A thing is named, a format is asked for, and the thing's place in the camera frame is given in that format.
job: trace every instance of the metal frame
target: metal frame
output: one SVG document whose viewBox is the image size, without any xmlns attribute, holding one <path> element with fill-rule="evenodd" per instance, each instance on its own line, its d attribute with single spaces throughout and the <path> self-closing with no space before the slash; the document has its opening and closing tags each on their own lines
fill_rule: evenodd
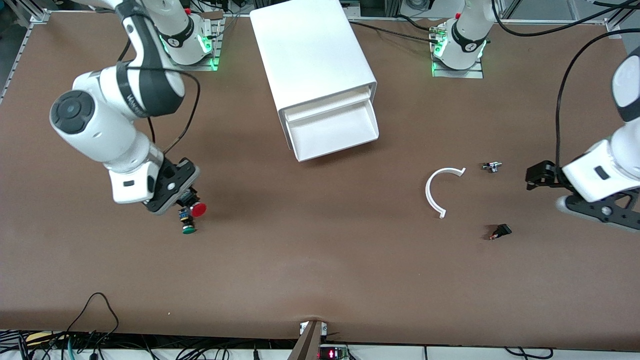
<svg viewBox="0 0 640 360">
<path fill-rule="evenodd" d="M 33 30 L 34 24 L 29 24 L 27 27 L 27 33 L 24 34 L 24 38 L 22 39 L 22 43 L 20 45 L 20 49 L 18 50 L 18 55 L 16 55 L 15 60 L 13 61 L 13 66 L 11 66 L 11 71 L 9 71 L 9 76 L 6 78 L 4 82 L 4 88 L 2 89 L 2 93 L 0 93 L 0 104 L 2 104 L 2 100 L 4 100 L 4 95 L 6 94 L 7 89 L 9 88 L 9 83 L 11 83 L 11 79 L 13 79 L 13 74 L 15 73 L 15 69 L 18 67 L 18 61 L 22 57 L 22 53 L 24 52 L 24 48 L 27 46 L 27 41 L 31 36 L 31 30 Z"/>
</svg>

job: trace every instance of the c-shaped part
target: c-shaped part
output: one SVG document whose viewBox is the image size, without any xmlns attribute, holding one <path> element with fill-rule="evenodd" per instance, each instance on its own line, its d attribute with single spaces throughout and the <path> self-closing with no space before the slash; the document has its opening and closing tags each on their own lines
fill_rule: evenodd
<svg viewBox="0 0 640 360">
<path fill-rule="evenodd" d="M 433 197 L 431 196 L 431 180 L 433 180 L 433 178 L 436 175 L 442 174 L 443 172 L 447 172 L 449 174 L 454 174 L 457 176 L 462 176 L 462 174 L 465 173 L 466 169 L 467 168 L 462 168 L 462 170 L 458 170 L 457 168 L 445 167 L 445 168 L 441 168 L 440 170 L 436 170 L 431 176 L 429 176 L 429 180 L 427 180 L 427 186 L 425 187 L 424 192 L 427 194 L 427 201 L 429 202 L 429 205 L 431 205 L 432 208 L 434 208 L 437 212 L 440 213 L 440 218 L 444 217 L 444 215 L 447 213 L 447 210 L 438 206 L 435 200 L 433 200 Z"/>
</svg>

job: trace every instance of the cable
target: cable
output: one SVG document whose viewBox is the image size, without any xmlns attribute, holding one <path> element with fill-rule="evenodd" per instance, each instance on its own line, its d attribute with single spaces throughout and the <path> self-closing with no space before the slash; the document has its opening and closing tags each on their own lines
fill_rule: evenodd
<svg viewBox="0 0 640 360">
<path fill-rule="evenodd" d="M 560 90 L 558 90 L 558 98 L 556 103 L 556 176 L 558 178 L 558 181 L 561 184 L 563 184 L 565 187 L 567 186 L 567 184 L 565 183 L 564 178 L 560 176 L 560 168 L 561 168 L 560 166 L 560 105 L 562 104 L 562 94 L 564 92 L 564 86 L 566 85 L 566 80 L 569 77 L 569 72 L 571 72 L 571 69 L 573 68 L 573 64 L 575 64 L 576 60 L 578 60 L 578 57 L 580 57 L 580 55 L 584 53 L 584 51 L 589 46 L 593 45 L 598 40 L 609 37 L 611 35 L 619 35 L 619 34 L 626 34 L 626 33 L 640 33 L 640 28 L 609 31 L 607 33 L 598 35 L 597 37 L 591 39 L 573 57 L 573 59 L 569 63 L 569 66 L 566 68 L 566 71 L 564 72 L 562 82 L 560 82 Z"/>
<path fill-rule="evenodd" d="M 409 24 L 415 26 L 416 28 L 419 28 L 420 30 L 429 31 L 429 28 L 427 26 L 422 26 L 418 24 L 417 22 L 413 21 L 413 19 L 410 18 L 409 16 L 399 13 L 396 15 L 396 17 L 401 17 L 402 19 L 407 20 Z"/>
<path fill-rule="evenodd" d="M 502 21 L 500 20 L 500 17 L 498 16 L 498 11 L 495 9 L 496 0 L 492 0 L 491 1 L 491 8 L 493 10 L 493 15 L 495 16 L 495 21 L 498 23 L 498 25 L 504 31 L 508 32 L 509 34 L 516 35 L 518 37 L 536 37 L 536 36 L 551 34 L 551 33 L 555 33 L 556 31 L 561 31 L 561 30 L 564 30 L 564 29 L 571 28 L 573 26 L 576 26 L 576 25 L 582 24 L 584 22 L 587 22 L 589 20 L 595 19 L 595 18 L 597 18 L 599 16 L 605 15 L 606 13 L 612 12 L 615 9 L 622 8 L 623 6 L 629 5 L 630 3 L 633 3 L 635 1 L 638 1 L 638 0 L 627 0 L 624 3 L 621 3 L 619 5 L 613 5 L 612 4 L 612 6 L 609 7 L 608 9 L 602 10 L 601 12 L 597 12 L 597 13 L 595 13 L 593 15 L 587 16 L 587 17 L 585 17 L 583 19 L 580 19 L 578 21 L 574 21 L 574 22 L 572 22 L 570 24 L 567 24 L 567 25 L 559 26 L 557 28 L 553 28 L 553 29 L 549 29 L 549 30 L 545 30 L 545 31 L 540 31 L 540 32 L 537 32 L 537 33 L 519 33 L 517 31 L 513 31 L 513 30 L 507 28 L 502 23 Z"/>
<path fill-rule="evenodd" d="M 116 315 L 116 313 L 111 308 L 111 304 L 109 303 L 109 299 L 107 299 L 107 296 L 105 294 L 103 294 L 101 292 L 95 292 L 95 293 L 91 294 L 89 299 L 86 301 L 86 304 L 82 308 L 82 311 L 80 311 L 80 313 L 78 314 L 78 316 L 76 316 L 74 321 L 72 321 L 71 324 L 69 324 L 69 326 L 67 327 L 67 330 L 65 332 L 69 332 L 69 330 L 71 330 L 71 327 L 76 323 L 76 321 L 78 321 L 78 319 L 80 319 L 80 316 L 82 316 L 84 314 L 84 311 L 86 310 L 87 306 L 89 306 L 89 302 L 91 302 L 91 299 L 93 299 L 93 297 L 96 296 L 96 295 L 100 295 L 104 299 L 104 302 L 107 304 L 107 308 L 109 309 L 109 312 L 111 313 L 111 315 L 113 315 L 113 318 L 116 320 L 116 325 L 113 327 L 113 329 L 111 331 L 107 332 L 105 335 L 102 335 L 102 337 L 98 340 L 97 343 L 101 343 L 102 340 L 104 340 L 107 336 L 111 335 L 114 331 L 116 331 L 118 329 L 118 326 L 120 326 L 120 320 L 118 319 L 118 315 Z"/>
<path fill-rule="evenodd" d="M 222 31 L 220 31 L 220 33 L 219 33 L 219 34 L 217 34 L 217 35 L 210 35 L 210 36 L 208 36 L 207 38 L 208 38 L 209 40 L 213 40 L 213 39 L 215 39 L 215 38 L 220 37 L 220 35 L 224 34 L 224 33 L 225 33 L 225 31 L 226 31 L 227 29 L 230 29 L 230 28 L 231 28 L 231 27 L 236 23 L 236 21 L 238 20 L 238 17 L 240 17 L 240 15 L 242 15 L 242 9 L 243 9 L 243 8 L 240 8 L 240 10 L 238 10 L 238 13 L 237 13 L 237 14 L 235 14 L 235 15 L 233 16 L 233 18 L 231 19 L 230 24 L 229 24 L 228 26 L 225 26 L 225 28 L 224 28 Z"/>
<path fill-rule="evenodd" d="M 524 357 L 524 360 L 529 360 L 529 358 L 531 358 L 531 359 L 539 359 L 539 360 L 547 360 L 547 359 L 551 359 L 554 356 L 554 349 L 552 349 L 552 348 L 548 349 L 549 350 L 549 355 L 547 355 L 547 356 L 536 356 L 536 355 L 527 354 L 522 347 L 518 347 L 518 350 L 520 350 L 519 353 L 511 351 L 508 347 L 504 347 L 504 350 L 507 350 L 509 352 L 509 354 L 511 354 L 511 355 Z"/>
<path fill-rule="evenodd" d="M 118 62 L 122 61 L 122 59 L 124 59 L 124 56 L 127 54 L 127 51 L 129 51 L 129 47 L 131 46 L 131 40 L 127 39 L 127 45 L 124 45 L 124 49 L 122 49 L 122 52 L 120 53 L 120 56 L 118 56 Z"/>
<path fill-rule="evenodd" d="M 147 343 L 147 340 L 145 339 L 145 336 L 141 334 L 141 335 L 140 335 L 140 337 L 142 338 L 142 341 L 144 341 L 144 342 L 145 342 L 145 347 L 147 348 L 147 352 L 151 355 L 151 358 L 152 358 L 153 360 L 160 360 L 160 359 L 159 359 L 159 358 L 154 354 L 154 352 L 153 352 L 153 351 L 151 351 L 151 348 L 149 347 L 149 344 Z"/>
<path fill-rule="evenodd" d="M 430 42 L 432 44 L 437 44 L 438 41 L 435 39 L 430 39 L 430 38 L 421 38 L 421 37 L 415 37 L 413 35 L 408 35 L 408 34 L 403 34 L 403 33 L 396 33 L 395 31 L 391 31 L 391 30 L 387 30 L 387 29 L 383 29 L 383 28 L 378 28 L 377 26 L 372 26 L 369 24 L 364 24 L 363 22 L 355 22 L 355 21 L 350 21 L 350 23 L 354 24 L 354 25 L 360 25 L 360 26 L 364 26 L 365 28 L 369 28 L 369 29 L 373 29 L 373 30 L 378 30 L 378 31 L 384 31 L 386 33 L 390 33 L 393 35 L 397 35 L 399 37 L 405 37 L 405 38 L 412 38 L 412 39 L 416 39 L 416 40 L 421 40 L 421 41 L 426 41 L 426 42 Z"/>
<path fill-rule="evenodd" d="M 611 3 L 601 3 L 600 1 L 590 1 L 590 0 L 585 0 L 587 3 L 591 3 L 594 4 L 596 6 L 603 6 L 606 8 L 612 8 L 614 6 L 617 6 L 617 4 L 611 4 Z M 638 5 L 628 5 L 628 6 L 622 6 L 620 7 L 620 9 L 628 9 L 628 10 L 640 10 L 640 6 Z"/>
<path fill-rule="evenodd" d="M 147 122 L 149 123 L 149 131 L 151 131 L 151 141 L 156 143 L 156 131 L 154 130 L 154 123 L 151 122 L 151 118 L 147 117 Z"/>
<path fill-rule="evenodd" d="M 189 130 L 189 127 L 191 126 L 191 121 L 193 121 L 193 115 L 195 115 L 196 113 L 196 109 L 198 108 L 198 101 L 200 100 L 200 82 L 199 80 L 189 74 L 186 71 L 182 71 L 182 70 L 175 70 L 175 69 L 165 69 L 165 68 L 153 68 L 153 67 L 127 67 L 127 70 L 149 70 L 149 71 L 172 71 L 172 72 L 177 72 L 178 74 L 184 75 L 189 79 L 192 79 L 193 81 L 195 81 L 196 86 L 198 87 L 198 91 L 196 93 L 196 99 L 193 102 L 193 109 L 191 110 L 191 115 L 189 116 L 189 120 L 187 121 L 187 124 L 184 126 L 184 129 L 182 130 L 182 133 L 180 135 L 178 135 L 178 137 L 176 137 L 174 139 L 174 141 L 167 146 L 167 148 L 163 151 L 164 154 L 166 154 L 167 152 L 169 152 L 174 146 L 176 146 L 176 144 L 178 144 L 180 142 L 180 140 L 182 140 L 182 138 L 184 137 L 184 135 L 187 133 L 187 131 Z"/>
<path fill-rule="evenodd" d="M 76 360 L 76 357 L 74 356 L 74 350 L 71 347 L 71 336 L 69 336 L 69 338 L 67 339 L 67 352 L 69 353 L 69 359 Z"/>
<path fill-rule="evenodd" d="M 204 13 L 204 10 L 202 9 L 202 7 L 199 4 L 196 4 L 194 0 L 191 0 L 191 4 L 193 4 L 193 6 L 195 6 L 199 12 Z"/>
</svg>

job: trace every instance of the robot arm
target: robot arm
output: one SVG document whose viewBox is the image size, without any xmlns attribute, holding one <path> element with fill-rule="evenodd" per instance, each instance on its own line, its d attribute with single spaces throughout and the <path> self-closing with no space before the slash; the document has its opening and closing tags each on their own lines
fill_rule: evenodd
<svg viewBox="0 0 640 360">
<path fill-rule="evenodd" d="M 444 65 L 465 70 L 482 56 L 486 36 L 495 21 L 491 1 L 465 0 L 460 16 L 438 26 L 444 28 L 444 34 L 436 36 L 439 43 L 433 47 L 433 55 Z"/>
<path fill-rule="evenodd" d="M 172 65 L 162 50 L 151 13 L 136 0 L 84 3 L 114 9 L 136 58 L 78 76 L 73 90 L 62 94 L 51 107 L 53 128 L 71 146 L 109 170 L 115 202 L 144 202 L 156 214 L 176 202 L 192 206 L 199 200 L 191 188 L 200 173 L 198 167 L 188 160 L 174 165 L 133 125 L 136 119 L 174 113 L 184 98 L 179 74 L 162 70 Z M 191 24 L 177 0 L 162 3 L 169 20 L 159 20 L 156 26 L 169 24 L 160 28 L 175 29 L 179 22 L 187 27 Z M 182 13 L 172 10 L 178 7 Z M 176 49 L 178 53 L 189 52 L 187 47 Z"/>
<path fill-rule="evenodd" d="M 527 189 L 568 188 L 574 195 L 558 199 L 559 210 L 635 232 L 640 231 L 640 213 L 634 211 L 640 199 L 640 47 L 616 69 L 612 94 L 625 124 L 558 174 L 550 161 L 529 168 Z M 623 198 L 625 205 L 616 202 Z"/>
</svg>

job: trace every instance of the black wire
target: black wire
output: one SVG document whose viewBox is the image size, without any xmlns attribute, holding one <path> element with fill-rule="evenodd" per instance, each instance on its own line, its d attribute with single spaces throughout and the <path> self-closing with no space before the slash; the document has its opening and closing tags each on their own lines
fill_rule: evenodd
<svg viewBox="0 0 640 360">
<path fill-rule="evenodd" d="M 598 35 L 597 37 L 591 39 L 573 57 L 573 59 L 569 63 L 569 66 L 566 68 L 566 71 L 564 72 L 564 76 L 562 78 L 562 82 L 560 82 L 560 90 L 558 90 L 558 98 L 557 98 L 557 103 L 556 103 L 556 175 L 558 177 L 558 181 L 561 184 L 565 185 L 565 187 L 566 187 L 566 184 L 564 183 L 564 177 L 560 176 L 560 168 L 561 168 L 560 167 L 560 105 L 562 103 L 562 94 L 564 92 L 564 86 L 566 85 L 566 80 L 569 77 L 569 72 L 571 72 L 571 69 L 573 68 L 573 64 L 575 64 L 576 60 L 578 60 L 578 57 L 580 57 L 580 55 L 582 53 L 584 53 L 584 51 L 589 46 L 593 45 L 598 40 L 606 38 L 606 37 L 609 37 L 611 35 L 619 35 L 619 34 L 626 34 L 626 33 L 640 33 L 640 28 L 609 31 L 609 32 L 606 32 L 604 34 Z"/>
<path fill-rule="evenodd" d="M 182 130 L 182 133 L 180 135 L 178 135 L 178 137 L 176 137 L 175 140 L 163 151 L 163 153 L 166 154 L 174 146 L 176 146 L 176 144 L 178 144 L 180 142 L 180 140 L 182 140 L 184 135 L 189 130 L 189 127 L 191 126 L 191 122 L 193 121 L 193 115 L 195 115 L 195 113 L 196 113 L 196 109 L 198 108 L 198 101 L 200 100 L 200 82 L 195 76 L 189 74 L 186 71 L 182 71 L 182 70 L 165 69 L 165 68 L 161 68 L 161 67 L 154 68 L 154 67 L 139 67 L 139 66 L 127 67 L 127 70 L 149 70 L 149 71 L 171 71 L 171 72 L 177 72 L 178 74 L 182 74 L 182 75 L 186 76 L 187 78 L 192 79 L 193 81 L 195 81 L 196 86 L 198 87 L 198 91 L 196 93 L 196 99 L 193 102 L 193 109 L 191 110 L 191 115 L 189 116 L 189 120 L 187 121 L 187 124 L 184 126 L 184 129 Z"/>
<path fill-rule="evenodd" d="M 156 143 L 156 131 L 154 130 L 154 123 L 151 122 L 151 118 L 147 117 L 147 122 L 149 123 L 149 131 L 151 131 L 151 141 Z"/>
<path fill-rule="evenodd" d="M 154 352 L 153 352 L 153 351 L 151 351 L 151 348 L 149 347 L 149 344 L 147 343 L 147 340 L 145 339 L 145 336 L 144 336 L 144 335 L 140 335 L 140 337 L 142 337 L 142 341 L 144 341 L 144 343 L 145 343 L 145 347 L 147 348 L 147 352 L 151 355 L 151 358 L 152 358 L 153 360 L 160 360 L 160 359 L 159 359 L 159 358 L 154 354 Z"/>
<path fill-rule="evenodd" d="M 207 4 L 202 0 L 196 0 L 196 1 L 198 1 L 200 4 L 207 5 L 207 6 L 211 7 L 211 8 L 216 8 L 216 9 L 220 9 L 220 10 L 225 11 L 225 12 L 230 12 L 231 14 L 235 14 L 231 9 L 229 9 L 229 8 L 225 9 L 225 8 L 223 8 L 221 6 L 213 4 L 213 2 L 211 4 Z"/>
<path fill-rule="evenodd" d="M 91 299 L 93 299 L 93 297 L 96 295 L 100 295 L 104 299 L 104 302 L 107 304 L 107 308 L 109 309 L 109 312 L 111 313 L 111 315 L 113 315 L 114 320 L 116 320 L 116 325 L 113 327 L 113 329 L 107 332 L 105 335 L 102 335 L 102 337 L 98 340 L 97 343 L 101 343 L 102 340 L 104 340 L 107 336 L 111 335 L 114 331 L 118 329 L 118 326 L 120 326 L 120 320 L 118 319 L 118 315 L 116 315 L 116 313 L 111 308 L 111 304 L 109 303 L 109 299 L 107 299 L 107 296 L 98 291 L 98 292 L 92 293 L 91 296 L 89 296 L 89 299 L 87 299 L 86 303 L 84 304 L 82 311 L 80 311 L 80 313 L 78 314 L 78 316 L 76 316 L 74 321 L 72 321 L 71 324 L 69 324 L 65 332 L 69 332 L 69 330 L 71 330 L 71 327 L 76 323 L 76 321 L 78 321 L 78 319 L 80 319 L 80 316 L 84 314 L 84 311 L 86 310 L 87 306 L 89 306 L 89 302 L 91 302 Z"/>
<path fill-rule="evenodd" d="M 18 338 L 18 349 L 20 350 L 20 357 L 22 358 L 22 360 L 28 360 L 29 354 L 26 349 L 26 341 L 24 341 L 24 338 L 22 337 L 20 331 L 18 332 Z"/>
<path fill-rule="evenodd" d="M 127 54 L 127 51 L 129 51 L 129 47 L 131 46 L 131 40 L 127 39 L 127 44 L 124 45 L 124 49 L 122 49 L 122 52 L 120 53 L 120 56 L 118 56 L 118 62 L 122 61 L 122 59 L 124 59 L 124 56 Z"/>
<path fill-rule="evenodd" d="M 603 7 L 607 7 L 607 8 L 612 8 L 614 6 L 616 6 L 616 4 L 611 4 L 611 3 L 601 3 L 600 1 L 594 1 L 592 2 L 592 4 L 596 5 L 596 6 L 603 6 Z M 640 10 L 640 6 L 638 5 L 628 5 L 628 6 L 622 6 L 619 9 L 628 9 L 628 10 Z"/>
<path fill-rule="evenodd" d="M 511 349 L 509 349 L 508 347 L 504 347 L 504 350 L 507 350 L 509 352 L 509 354 L 514 355 L 514 356 L 520 356 L 523 357 L 524 360 L 529 360 L 529 358 L 531 359 L 539 359 L 539 360 L 547 360 L 547 359 L 551 359 L 554 356 L 554 349 L 549 348 L 549 355 L 547 356 L 537 356 L 537 355 L 531 355 L 528 354 L 524 351 L 524 349 L 522 347 L 518 347 L 518 350 L 520 351 L 518 352 L 514 352 L 511 351 Z"/>
<path fill-rule="evenodd" d="M 416 39 L 416 40 L 421 40 L 421 41 L 426 41 L 426 42 L 430 42 L 432 44 L 437 44 L 438 41 L 435 39 L 430 39 L 430 38 L 421 38 L 421 37 L 415 37 L 413 35 L 408 35 L 408 34 L 403 34 L 403 33 L 396 33 L 395 31 L 391 31 L 388 29 L 383 29 L 383 28 L 379 28 L 377 26 L 372 26 L 369 24 L 364 24 L 363 22 L 356 22 L 356 21 L 350 21 L 350 23 L 354 24 L 354 25 L 360 25 L 360 26 L 364 26 L 365 28 L 369 28 L 369 29 L 373 29 L 373 30 L 378 30 L 378 31 L 384 31 L 386 33 L 390 33 L 393 35 L 397 35 L 399 37 L 405 37 L 405 38 L 412 38 L 412 39 Z"/>
<path fill-rule="evenodd" d="M 191 0 L 191 4 L 193 4 L 193 6 L 195 6 L 201 13 L 204 13 L 204 10 L 202 10 L 202 7 L 196 4 L 194 0 Z"/>
<path fill-rule="evenodd" d="M 420 30 L 425 30 L 425 31 L 429 31 L 429 27 L 428 26 L 422 26 L 420 24 L 418 24 L 417 22 L 413 21 L 412 18 L 410 18 L 409 16 L 403 15 L 401 13 L 397 14 L 396 17 L 400 17 L 404 20 L 407 20 L 409 22 L 409 24 L 415 26 L 416 28 L 419 28 Z"/>
<path fill-rule="evenodd" d="M 576 25 L 582 24 L 582 23 L 584 23 L 584 22 L 587 22 L 587 21 L 589 21 L 589 20 L 595 19 L 595 18 L 597 18 L 597 17 L 599 17 L 599 16 L 605 15 L 606 13 L 612 12 L 612 11 L 613 11 L 613 10 L 615 10 L 615 9 L 622 8 L 623 6 L 629 5 L 630 3 L 633 3 L 633 2 L 635 2 L 635 1 L 638 1 L 638 0 L 627 0 L 627 1 L 625 1 L 624 3 L 621 3 L 621 4 L 619 4 L 619 5 L 612 4 L 612 6 L 611 6 L 611 7 L 609 7 L 608 9 L 606 9 L 606 10 L 602 10 L 601 12 L 597 12 L 597 13 L 595 13 L 595 14 L 593 14 L 593 15 L 587 16 L 587 17 L 585 17 L 585 18 L 583 18 L 583 19 L 580 19 L 580 20 L 578 20 L 578 21 L 574 21 L 574 22 L 572 22 L 572 23 L 570 23 L 570 24 L 563 25 L 563 26 L 559 26 L 559 27 L 557 27 L 557 28 L 553 28 L 553 29 L 549 29 L 549 30 L 545 30 L 545 31 L 539 31 L 539 32 L 537 32 L 537 33 L 519 33 L 519 32 L 517 32 L 517 31 L 513 31 L 513 30 L 511 30 L 511 29 L 507 28 L 507 27 L 502 23 L 502 21 L 500 20 L 500 17 L 498 16 L 498 11 L 495 9 L 495 2 L 496 2 L 496 0 L 492 0 L 492 1 L 491 1 L 491 8 L 492 8 L 492 10 L 493 10 L 493 15 L 495 16 L 495 21 L 498 23 L 498 25 L 499 25 L 499 26 L 500 26 L 504 31 L 508 32 L 509 34 L 516 35 L 516 36 L 518 36 L 518 37 L 536 37 L 536 36 L 546 35 L 546 34 L 551 34 L 551 33 L 555 33 L 556 31 L 561 31 L 561 30 L 564 30 L 564 29 L 571 28 L 571 27 L 573 27 L 573 26 L 576 26 Z"/>
</svg>

